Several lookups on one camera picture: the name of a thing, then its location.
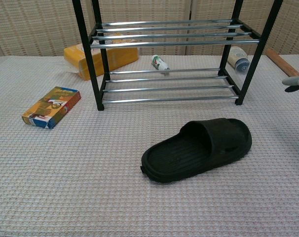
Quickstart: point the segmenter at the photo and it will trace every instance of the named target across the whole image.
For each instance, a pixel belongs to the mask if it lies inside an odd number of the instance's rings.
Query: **rack shelf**
[[[92,0],[92,6],[94,9],[96,25],[91,31],[90,35],[87,35],[86,25],[82,13],[80,0],[73,0],[73,6],[77,19],[80,37],[82,40],[88,70],[97,102],[98,110],[104,110],[104,104],[111,103],[136,103],[136,102],[157,102],[157,101],[192,101],[192,100],[215,100],[215,99],[235,99],[236,105],[241,105],[244,101],[246,92],[256,70],[259,59],[262,55],[262,51],[267,42],[273,24],[276,20],[282,0],[274,0],[270,10],[267,22],[263,29],[262,34],[259,34],[253,30],[250,26],[245,24],[239,19],[239,14],[242,8],[243,0],[236,0],[234,10],[231,19],[218,19],[218,20],[184,20],[184,21],[134,21],[134,22],[113,22],[113,23],[102,23],[99,2],[98,0]],[[157,26],[157,25],[169,25],[179,24],[182,26]],[[154,31],[188,31],[197,29],[227,29],[228,32],[223,33],[173,33],[173,34],[136,34],[133,32],[154,32]],[[243,32],[235,32],[236,29],[240,29]],[[105,36],[104,34],[113,33],[128,33],[127,35],[120,36]],[[235,40],[234,37],[249,36],[250,39]],[[225,37],[226,39],[212,40],[212,41],[190,41],[190,38],[204,38],[204,37]],[[122,40],[122,39],[164,39],[164,38],[186,38],[186,41],[159,41],[159,42],[129,42],[129,43],[105,43],[106,40]],[[99,44],[92,44],[93,40],[98,40]],[[253,60],[250,64],[248,73],[246,75],[244,84],[240,89],[233,78],[229,75],[225,69],[228,54],[232,44],[257,44],[257,49],[254,54]],[[115,71],[110,72],[108,66],[108,58],[106,48],[127,48],[127,47],[157,47],[157,46],[171,46],[171,45],[210,45],[210,44],[222,44],[225,45],[221,64],[218,68],[199,68],[199,69],[176,69],[176,70],[142,70],[142,71]],[[101,56],[104,67],[104,77],[101,84],[101,89],[98,87],[96,72],[93,65],[91,49],[98,48],[101,50]],[[137,79],[119,79],[111,80],[111,75],[129,75],[129,74],[147,74],[147,73],[179,73],[179,72],[217,72],[214,76],[195,76],[195,77],[178,77],[178,78],[137,78]],[[227,85],[202,85],[202,86],[182,86],[182,87],[160,87],[160,88],[116,88],[106,89],[107,83],[132,83],[132,82],[150,82],[150,81],[174,81],[174,80],[207,80],[207,79],[224,79],[228,82]],[[122,92],[151,92],[151,91],[180,91],[180,90],[205,90],[205,89],[219,89],[227,88],[232,90],[234,93],[231,96],[217,95],[217,96],[197,96],[197,97],[171,97],[171,98],[140,98],[140,99],[124,99],[124,100],[110,100],[103,101],[104,93],[122,93]]]

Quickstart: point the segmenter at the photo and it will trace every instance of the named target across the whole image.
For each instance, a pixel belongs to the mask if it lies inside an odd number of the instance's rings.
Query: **rack leg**
[[[250,64],[248,73],[246,75],[242,90],[240,92],[239,98],[235,101],[236,105],[243,104],[246,92],[248,90],[248,87],[250,85],[250,82],[252,81],[253,75],[255,73],[256,67],[258,65],[258,62],[260,60],[260,57],[262,55],[263,49],[267,43],[267,40],[269,38],[270,32],[272,30],[273,24],[277,18],[278,12],[280,10],[280,7],[282,5],[283,0],[274,0],[271,11],[269,13],[266,25],[264,26],[262,37],[260,38],[260,42],[257,45],[257,49],[255,51],[254,57],[252,59],[252,63]]]
[[[78,29],[79,29],[79,33],[80,33],[80,38],[82,41],[82,46],[83,46],[84,52],[85,52],[85,57],[86,57],[86,62],[87,62],[88,71],[89,71],[89,75],[90,75],[90,80],[92,83],[92,88],[94,90],[97,108],[98,108],[98,110],[104,110],[104,105],[102,104],[102,98],[101,98],[101,94],[100,94],[99,86],[98,86],[98,82],[97,82],[94,62],[93,62],[91,51],[90,51],[90,44],[88,41],[88,35],[87,35],[87,30],[86,30],[84,16],[82,13],[80,0],[72,0],[72,1],[73,1],[74,11],[75,11]]]
[[[235,6],[234,6],[233,14],[232,14],[233,21],[230,23],[231,25],[234,25],[235,24],[234,21],[239,18],[239,14],[242,9],[242,5],[243,5],[243,0],[235,1]],[[235,32],[235,29],[229,29],[228,32]],[[233,40],[233,37],[227,37],[226,40]],[[219,76],[223,75],[223,71],[224,71],[226,63],[227,63],[230,47],[231,47],[231,45],[224,46],[223,55],[222,55],[221,64],[220,64]]]
[[[99,1],[98,0],[92,0],[92,7],[94,10],[94,16],[95,16],[95,22],[96,22],[96,29],[102,29],[102,20],[101,20],[101,13],[99,8]],[[104,36],[104,33],[98,33],[98,36]],[[105,44],[104,40],[100,40],[99,44]],[[101,51],[101,58],[102,58],[102,64],[104,67],[104,79],[103,80],[110,80],[110,74],[109,74],[109,64],[108,64],[108,56],[107,51],[105,48],[100,49]]]

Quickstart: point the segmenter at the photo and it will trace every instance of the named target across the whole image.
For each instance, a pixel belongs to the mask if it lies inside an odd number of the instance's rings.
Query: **chrome rod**
[[[115,89],[102,90],[104,93],[109,92],[140,92],[140,91],[162,91],[162,90],[201,90],[201,89],[216,89],[216,88],[232,88],[233,85],[205,85],[205,86],[190,86],[190,87],[165,87],[165,88],[133,88],[133,89]]]
[[[232,22],[232,19],[224,20],[185,20],[185,21],[131,21],[131,22],[107,22],[102,23],[102,26],[124,26],[124,25],[156,25],[156,24],[182,24],[182,23],[221,23]]]
[[[131,48],[131,47],[154,47],[169,45],[206,45],[206,44],[250,44],[259,43],[259,39],[248,40],[221,40],[221,41],[180,41],[180,42],[136,42],[114,44],[92,44],[90,48]]]
[[[225,79],[227,76],[216,76],[216,77],[192,77],[192,78],[141,78],[141,79],[123,79],[123,80],[107,80],[107,83],[117,82],[138,82],[138,81],[174,81],[174,80],[200,80],[200,79]]]
[[[238,96],[171,97],[171,98],[162,98],[162,99],[109,100],[109,101],[103,101],[103,104],[155,102],[155,101],[179,101],[179,100],[216,100],[216,99],[238,99]]]
[[[134,27],[134,28],[113,28],[98,29],[97,32],[122,32],[122,31],[166,31],[166,30],[194,30],[194,29],[237,29],[242,25],[227,26],[167,26],[167,27]]]
[[[129,35],[129,36],[93,36],[94,40],[118,39],[145,39],[145,38],[190,38],[190,37],[234,37],[248,36],[251,32],[242,33],[204,33],[204,34],[155,34],[155,35]]]
[[[175,69],[175,70],[142,70],[142,71],[117,71],[110,72],[112,75],[117,74],[134,74],[134,73],[182,73],[182,72],[204,72],[219,71],[219,68],[192,68],[192,69]]]

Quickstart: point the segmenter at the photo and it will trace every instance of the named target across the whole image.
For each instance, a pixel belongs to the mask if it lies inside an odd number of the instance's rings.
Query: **plastic container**
[[[239,73],[246,73],[250,65],[246,52],[237,46],[230,48],[228,63]]]
[[[157,70],[170,70],[167,63],[164,62],[158,55],[151,57],[151,63]]]

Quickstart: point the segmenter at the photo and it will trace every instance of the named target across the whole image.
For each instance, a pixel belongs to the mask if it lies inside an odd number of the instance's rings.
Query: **black metal frame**
[[[111,79],[111,77],[110,77],[110,71],[109,71],[109,65],[108,65],[106,49],[105,48],[100,48],[101,49],[101,57],[102,57],[102,61],[103,61],[104,76],[103,76],[103,81],[102,81],[102,84],[101,84],[101,89],[99,90],[98,83],[97,83],[97,78],[96,78],[96,72],[95,72],[93,59],[92,59],[92,54],[91,54],[91,43],[93,42],[93,37],[95,37],[95,36],[99,36],[99,37],[104,36],[104,34],[102,32],[100,32],[100,30],[103,27],[102,27],[102,19],[101,19],[100,8],[99,8],[99,1],[98,0],[92,0],[92,7],[93,7],[93,10],[94,10],[94,16],[95,16],[96,24],[93,27],[90,35],[87,35],[87,30],[86,30],[86,25],[85,25],[83,13],[82,13],[80,0],[72,0],[72,1],[73,1],[73,6],[74,6],[74,10],[75,10],[75,15],[76,15],[76,19],[77,19],[77,24],[78,24],[78,28],[79,28],[79,33],[80,33],[82,45],[83,45],[85,56],[86,56],[87,66],[88,66],[88,70],[89,70],[89,74],[90,74],[90,78],[91,78],[91,83],[92,83],[92,87],[93,87],[97,107],[98,107],[98,110],[102,111],[102,110],[104,110],[104,105],[103,105],[103,102],[102,102],[103,95],[104,95],[103,90],[106,87],[106,83],[107,83],[106,81],[109,81]],[[248,73],[246,75],[245,81],[243,83],[242,89],[240,89],[240,88],[238,88],[235,81],[232,79],[232,77],[229,75],[229,73],[225,69],[226,64],[227,64],[229,51],[230,51],[230,48],[231,48],[231,43],[229,43],[229,41],[233,40],[233,37],[227,37],[226,38],[226,40],[228,42],[227,42],[227,44],[225,43],[225,47],[224,47],[224,50],[223,50],[223,55],[222,55],[218,75],[219,76],[226,76],[227,82],[230,85],[233,85],[232,89],[233,89],[234,93],[236,94],[236,96],[238,97],[235,100],[236,105],[241,105],[244,101],[246,92],[247,92],[248,87],[251,83],[251,80],[252,80],[253,75],[255,73],[256,67],[257,67],[258,62],[260,60],[260,57],[262,55],[263,49],[266,45],[266,42],[268,40],[268,37],[270,35],[270,32],[271,32],[272,27],[274,25],[274,22],[277,18],[277,15],[278,15],[278,12],[279,12],[280,7],[282,5],[282,2],[283,2],[283,0],[274,0],[274,3],[271,7],[270,14],[268,16],[268,19],[267,19],[267,22],[266,22],[265,27],[263,29],[263,32],[262,32],[262,34],[259,34],[258,32],[253,30],[251,27],[249,27],[247,24],[245,24],[244,22],[242,22],[239,19],[239,14],[240,14],[241,9],[242,9],[243,0],[236,0],[235,1],[235,6],[234,6],[233,13],[232,13],[232,18],[231,18],[232,21],[231,21],[230,25],[241,25],[241,27],[240,27],[241,30],[243,30],[244,32],[249,32],[250,33],[249,36],[252,39],[259,41],[258,45],[257,45],[257,49],[256,49],[255,54],[254,54],[254,57],[253,57],[252,62],[249,66],[249,70],[248,70]],[[228,30],[228,32],[229,33],[234,33],[235,29],[230,28]],[[100,40],[99,44],[105,44],[105,41]]]

